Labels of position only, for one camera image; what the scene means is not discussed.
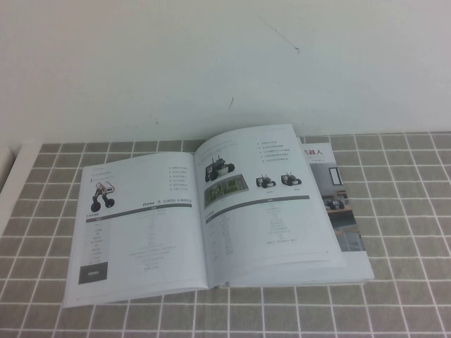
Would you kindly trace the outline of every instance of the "book page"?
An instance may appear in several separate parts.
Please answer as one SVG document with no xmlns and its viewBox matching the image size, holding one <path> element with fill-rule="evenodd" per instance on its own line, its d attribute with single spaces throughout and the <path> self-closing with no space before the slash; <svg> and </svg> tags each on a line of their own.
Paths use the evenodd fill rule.
<svg viewBox="0 0 451 338">
<path fill-rule="evenodd" d="M 193 158 L 83 169 L 65 306 L 206 288 Z"/>
<path fill-rule="evenodd" d="M 344 264 L 291 125 L 221 134 L 194 161 L 209 286 L 275 264 Z"/>
</svg>

